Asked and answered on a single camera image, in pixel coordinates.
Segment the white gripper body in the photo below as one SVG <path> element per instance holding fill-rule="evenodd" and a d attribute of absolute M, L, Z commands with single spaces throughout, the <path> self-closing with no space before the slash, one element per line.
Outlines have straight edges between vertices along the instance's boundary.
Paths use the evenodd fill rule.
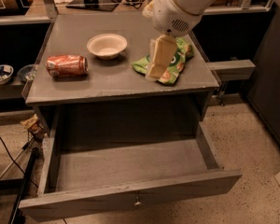
<path fill-rule="evenodd" d="M 152 0 L 142 11 L 161 34 L 186 35 L 202 18 L 198 0 Z"/>

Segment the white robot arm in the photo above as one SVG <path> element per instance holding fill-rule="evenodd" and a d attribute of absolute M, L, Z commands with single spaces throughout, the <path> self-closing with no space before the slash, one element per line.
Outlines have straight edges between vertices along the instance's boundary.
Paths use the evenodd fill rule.
<path fill-rule="evenodd" d="M 152 19 L 160 36 L 150 41 L 150 62 L 146 78 L 159 79 L 177 51 L 175 39 L 187 35 L 216 0 L 152 0 L 142 15 Z"/>

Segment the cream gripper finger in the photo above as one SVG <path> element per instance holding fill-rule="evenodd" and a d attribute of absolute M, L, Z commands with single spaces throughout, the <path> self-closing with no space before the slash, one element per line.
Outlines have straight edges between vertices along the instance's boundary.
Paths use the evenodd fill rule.
<path fill-rule="evenodd" d="M 149 59 L 150 59 L 151 63 L 154 60 L 155 46 L 156 46 L 156 40 L 155 39 L 151 39 L 150 43 L 149 43 Z"/>
<path fill-rule="evenodd" d="M 160 35 L 156 40 L 153 62 L 149 62 L 146 78 L 160 79 L 177 51 L 175 38 L 170 35 Z"/>

